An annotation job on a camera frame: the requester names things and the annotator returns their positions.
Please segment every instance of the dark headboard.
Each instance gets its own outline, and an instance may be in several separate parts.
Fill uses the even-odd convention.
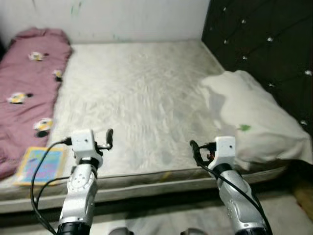
[[[312,0],[211,0],[203,42],[245,70],[312,136]]]

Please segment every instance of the black cable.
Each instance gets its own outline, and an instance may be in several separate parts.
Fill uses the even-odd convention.
[[[41,166],[41,164],[43,163],[44,159],[46,158],[48,152],[54,147],[56,146],[57,144],[60,144],[60,143],[64,143],[64,141],[59,141],[59,142],[55,142],[53,143],[47,150],[46,152],[44,153],[42,159],[40,160],[38,166],[36,167],[35,171],[34,171],[34,174],[33,174],[33,177],[31,179],[31,187],[30,187],[30,201],[31,201],[31,206],[33,207],[33,210],[39,220],[39,222],[47,229],[49,230],[52,234],[54,235],[57,235],[57,233],[55,232],[55,230],[53,229],[53,227],[49,224],[49,222],[47,221],[46,218],[44,218],[41,213],[39,212],[39,210],[37,209],[37,206],[38,204],[35,203],[35,200],[34,200],[34,182],[35,182],[35,178],[36,178],[36,175],[37,175],[37,172]]]
[[[47,187],[50,183],[54,182],[54,181],[57,181],[57,180],[65,180],[65,179],[68,179],[69,177],[60,177],[60,178],[55,178],[55,179],[52,179],[52,180],[49,180],[47,181],[43,186],[42,188],[40,189],[37,197],[36,197],[36,202],[35,202],[35,206],[36,208],[38,209],[38,203],[39,203],[39,199],[40,199],[40,196],[41,194],[43,193],[45,187]]]
[[[205,165],[203,165],[200,161],[198,161],[196,158],[196,163],[197,165],[199,165],[202,169],[210,172],[212,175],[214,175],[216,178],[221,179],[222,181],[224,181],[225,183],[229,184],[230,186],[232,186],[234,189],[236,189],[245,199],[247,199],[255,208],[256,210],[260,213],[260,215],[262,216],[265,225],[267,227],[267,231],[269,233],[269,235],[273,235],[272,229],[270,227],[270,224],[268,222],[268,219],[263,211],[263,208],[261,206],[260,201],[257,199],[255,203],[245,192],[243,192],[240,188],[238,188],[236,185],[234,185],[232,182],[230,182],[229,180],[227,180],[226,178],[224,178],[223,176],[215,173],[214,171],[212,171],[211,169],[207,168]]]

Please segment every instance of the blue book cover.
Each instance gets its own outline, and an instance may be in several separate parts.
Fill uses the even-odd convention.
[[[15,182],[16,185],[31,184],[31,178],[34,171],[46,150],[47,148],[44,147],[28,148],[17,172],[17,179]],[[63,166],[64,150],[62,148],[51,149],[37,172],[35,184],[43,185],[49,180],[61,177]]]

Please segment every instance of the pink comforter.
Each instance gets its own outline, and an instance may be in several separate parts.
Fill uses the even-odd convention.
[[[61,30],[32,28],[12,40],[0,62],[0,179],[14,174],[28,147],[46,146],[70,55]]]

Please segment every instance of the mattress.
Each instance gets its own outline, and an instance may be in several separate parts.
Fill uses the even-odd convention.
[[[98,169],[97,202],[216,187],[199,169],[189,146],[212,141],[210,119],[198,82],[223,68],[200,41],[72,45],[49,143],[91,128],[101,144],[114,130],[113,149]],[[75,165],[67,149],[64,176]],[[250,183],[277,177],[284,166],[245,175]],[[31,210],[29,188],[0,183],[0,213]],[[60,207],[62,182],[48,187],[41,208]]]

